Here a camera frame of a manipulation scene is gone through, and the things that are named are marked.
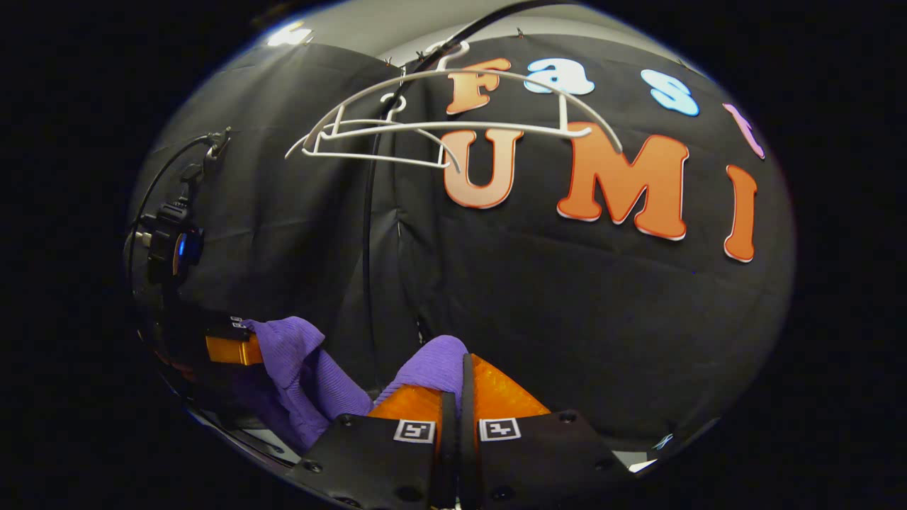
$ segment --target screw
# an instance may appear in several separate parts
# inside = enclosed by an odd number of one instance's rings
[[[492,491],[492,499],[494,501],[505,501],[512,498],[514,495],[513,489],[507,485],[501,485]]]
[[[321,473],[321,471],[322,471],[321,465],[319,463],[311,461],[311,460],[304,461],[302,463],[302,466],[306,470],[311,471],[312,473]]]

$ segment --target black fabric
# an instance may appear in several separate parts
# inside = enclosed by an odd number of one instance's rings
[[[583,64],[596,89],[580,98],[614,127],[631,161],[650,134],[683,142],[690,151],[687,237],[671,241],[639,232],[632,217],[645,195],[622,225],[613,224],[607,210],[594,222],[562,218],[556,205],[570,187],[571,144],[560,139],[525,134],[517,142],[510,196],[485,211],[451,201],[439,171],[380,162],[372,203],[373,356],[360,257],[368,163],[301,154],[285,161],[283,155],[331,107],[399,70],[319,44],[262,47],[192,95],[137,183],[143,191],[181,143],[233,128],[224,167],[203,183],[197,200],[206,247],[183,298],[244,318],[303,317],[325,332],[327,350],[368,389],[389,382],[418,350],[418,321],[423,340],[460,338],[547,407],[578,409],[615,447],[645,448],[669,433],[678,439],[694,434],[755,375],[789,299],[794,225],[766,136],[754,126],[767,153],[761,161],[721,103],[733,103],[744,116],[746,105],[702,75],[638,48],[567,35],[471,46],[450,66],[505,57],[512,72],[526,74],[527,65],[542,58]],[[685,83],[699,115],[657,104],[639,77],[643,69]],[[377,98],[393,90],[352,104],[345,118],[374,118]],[[520,82],[501,79],[488,105],[449,117],[444,108],[451,90],[445,77],[414,83],[396,119],[557,122],[556,97],[532,93]],[[589,120],[569,111],[571,121]],[[323,150],[365,153],[372,141],[327,142]],[[491,178],[491,148],[480,132],[470,160],[476,184]],[[202,153],[188,153],[181,164]],[[436,146],[411,132],[382,137],[381,153],[437,158]],[[756,257],[748,264],[723,250],[734,209],[728,164],[758,184]],[[178,174],[163,179],[149,203],[172,193]],[[600,191],[596,200],[604,205]],[[140,257],[136,288],[147,303],[154,289],[142,280],[142,268]]]
[[[182,298],[248,319],[305,318],[326,334],[324,345],[337,363],[368,388],[375,385],[375,360],[357,269],[365,172],[361,161],[301,154],[284,160],[284,154],[334,105],[397,75],[377,59],[321,44],[250,49],[174,114],[141,169],[130,209],[134,215],[151,177],[186,140],[230,126],[223,166],[206,177],[196,200],[205,249]],[[375,117],[382,106],[377,99],[352,104],[347,118]],[[367,152],[370,142],[322,147]],[[179,169],[202,154],[199,148],[178,160],[149,204],[174,198]],[[136,250],[135,288],[149,305],[158,290],[145,279],[143,252]]]
[[[581,100],[614,128],[632,162],[650,134],[689,148],[684,170],[684,240],[639,232],[633,216],[615,225],[607,209],[594,222],[562,218],[557,202],[571,180],[571,144],[527,133],[516,145],[512,191],[488,209],[447,197],[441,172],[398,165],[401,268],[414,315],[433,335],[467,348],[514,378],[549,408],[577,408],[625,447],[649,447],[668,433],[695,433],[743,390],[775,342],[794,270],[794,225],[784,177],[768,148],[752,152],[721,106],[746,107],[705,77],[637,48],[586,37],[528,35],[471,43],[448,67],[507,58],[526,74],[542,58],[583,64],[596,89]],[[692,91],[697,117],[656,103],[643,69],[677,77]],[[441,120],[451,81],[429,78],[407,93],[401,122]],[[501,79],[491,101],[451,120],[556,127],[557,99]],[[586,118],[570,108],[571,121]],[[492,146],[482,132],[470,151],[470,177],[491,179]],[[397,136],[395,155],[434,161],[437,148]],[[755,259],[723,249],[733,222],[735,164],[758,184]],[[604,208],[600,190],[596,200]]]

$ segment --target white ceiling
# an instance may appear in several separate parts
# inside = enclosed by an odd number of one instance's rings
[[[429,44],[517,0],[348,0],[303,13],[313,42],[343,47],[401,65]],[[598,37],[679,57],[645,34],[597,10],[578,5],[550,5],[506,17],[470,37],[476,41],[507,34],[577,34]]]

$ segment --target purple towel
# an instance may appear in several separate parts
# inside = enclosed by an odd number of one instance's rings
[[[439,389],[456,395],[456,410],[460,413],[460,401],[463,396],[463,355],[466,346],[456,337],[442,335],[429,341],[409,358],[396,378],[375,401],[379,405],[403,385],[413,385]]]
[[[290,426],[306,448],[315,444],[337,416],[367,415],[372,410],[368,394],[322,351],[325,336],[311,323],[290,317],[269,322],[244,320],[243,325],[258,336],[277,401],[289,413]]]
[[[325,336],[311,323],[290,317],[269,322],[244,320],[243,325],[258,336],[272,384],[248,374],[237,378],[237,396],[278,436],[298,436],[298,441],[291,440],[288,445],[301,448],[300,455],[315,444],[331,420],[344,413],[367,415],[403,385],[452,392],[457,413],[460,411],[463,355],[467,351],[458,338],[444,335],[422,346],[373,404],[320,347]]]

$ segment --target white hanger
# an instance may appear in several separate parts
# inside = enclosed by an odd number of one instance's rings
[[[442,44],[442,43],[433,44],[432,46],[429,47],[429,49],[435,48],[439,44]],[[604,131],[605,134],[608,135],[611,145],[614,147],[615,151],[617,151],[618,154],[623,152],[623,146],[621,145],[620,140],[618,140],[617,135],[611,129],[610,125],[608,125],[608,123],[605,122],[605,120],[602,119],[601,116],[595,112],[595,110],[592,110],[586,103],[584,103],[583,101],[580,101],[579,99],[577,99],[570,93],[566,93],[560,89],[552,87],[548,83],[540,82],[538,80],[532,79],[528,76],[523,76],[521,74],[507,73],[505,71],[496,71],[493,69],[482,69],[481,71],[474,70],[474,69],[471,69],[471,70],[469,70],[469,69],[445,69],[447,62],[449,60],[460,57],[460,56],[466,54],[467,52],[469,52],[469,44],[466,43],[465,41],[463,41],[460,43],[460,49],[457,51],[457,53],[445,55],[445,56],[441,57],[441,59],[438,61],[438,69],[435,69],[433,71],[422,71],[421,73],[414,73],[414,74],[400,76],[398,78],[392,78],[390,80],[385,80],[381,83],[377,83],[375,85],[372,85],[370,87],[363,89],[362,91],[360,91],[358,93],[351,95],[350,97],[346,98],[343,102],[341,102],[340,104],[335,106],[333,109],[331,109],[331,111],[328,112],[324,117],[322,117],[321,120],[315,124],[315,127],[313,127],[312,130],[306,136],[297,140],[296,143],[294,143],[293,146],[290,147],[289,151],[287,151],[287,154],[284,156],[284,158],[285,159],[288,158],[289,155],[293,152],[293,150],[296,149],[300,144],[302,144],[302,152],[308,156],[323,156],[323,157],[338,157],[338,158],[345,157],[345,158],[354,158],[354,159],[363,159],[363,160],[401,162],[401,163],[415,164],[415,165],[420,165],[420,166],[428,166],[428,167],[432,167],[432,168],[446,168],[447,164],[449,164],[449,163],[441,164],[440,161],[442,159],[443,153],[447,152],[448,155],[451,157],[451,161],[453,162],[455,168],[459,172],[460,164],[454,157],[450,148],[447,147],[443,142],[441,142],[440,139],[438,139],[437,137],[428,133],[425,130],[428,130],[428,129],[448,130],[451,128],[485,128],[485,129],[499,128],[499,129],[514,130],[514,131],[532,132],[532,133],[537,133],[537,134],[547,134],[550,136],[556,136],[559,138],[568,138],[568,139],[580,138],[580,137],[588,135],[592,131],[592,129],[588,128],[588,127],[585,129],[579,130],[579,131],[570,131],[567,129],[567,127],[568,127],[567,126],[567,101],[570,101],[573,105],[579,107],[593,121],[595,121],[596,124],[598,124],[602,128],[602,131]],[[370,93],[377,92],[378,90],[385,88],[388,85],[391,85],[394,83],[411,82],[411,81],[422,79],[422,78],[425,78],[428,76],[438,76],[438,75],[447,75],[447,74],[476,74],[476,73],[494,74],[494,75],[501,76],[501,77],[504,77],[504,78],[507,78],[510,80],[518,80],[521,82],[535,83],[535,84],[538,84],[542,87],[545,87],[545,88],[551,90],[553,93],[557,94],[557,96],[558,96],[559,127],[558,128],[547,128],[547,127],[533,126],[533,125],[529,125],[529,124],[460,122],[460,121],[440,121],[440,122],[429,122],[429,123],[397,123],[397,122],[394,122],[392,119],[393,119],[393,116],[395,113],[399,113],[399,112],[403,111],[403,109],[406,107],[406,101],[403,96],[400,97],[401,104],[399,106],[395,107],[394,109],[392,109],[387,114],[387,118],[384,121],[373,120],[373,119],[361,119],[361,120],[354,120],[354,121],[343,121],[342,120],[343,113],[348,104],[350,104],[353,101],[356,101],[358,99],[361,99],[362,97],[369,95]],[[387,98],[389,98],[389,97],[393,97],[393,94],[388,93],[388,94],[385,94],[384,96],[382,96],[382,98],[381,98],[382,103],[385,102],[387,100]],[[329,122],[331,117],[334,117],[334,121],[332,123]],[[339,132],[338,131],[338,129],[341,125],[346,125],[346,124],[350,124],[350,123],[372,123],[372,124],[379,124],[379,125],[377,127],[362,128],[362,129],[357,129],[357,130],[353,130],[353,131],[349,131],[349,132]],[[328,134],[324,131],[328,127],[332,128],[330,134]],[[407,159],[407,158],[396,158],[396,157],[392,157],[392,156],[378,156],[378,155],[360,154],[360,153],[354,153],[354,152],[320,152],[318,150],[322,139],[335,140],[335,139],[340,139],[340,138],[350,138],[353,136],[365,136],[368,134],[377,134],[380,132],[404,132],[404,131],[416,131],[416,132],[419,132],[420,134],[422,134],[423,136],[426,136],[427,138],[430,138],[431,140],[438,142],[438,144],[440,146],[440,149],[438,152],[439,162],[430,163],[430,162],[423,162],[423,161],[419,161],[419,160],[411,160],[411,159]]]

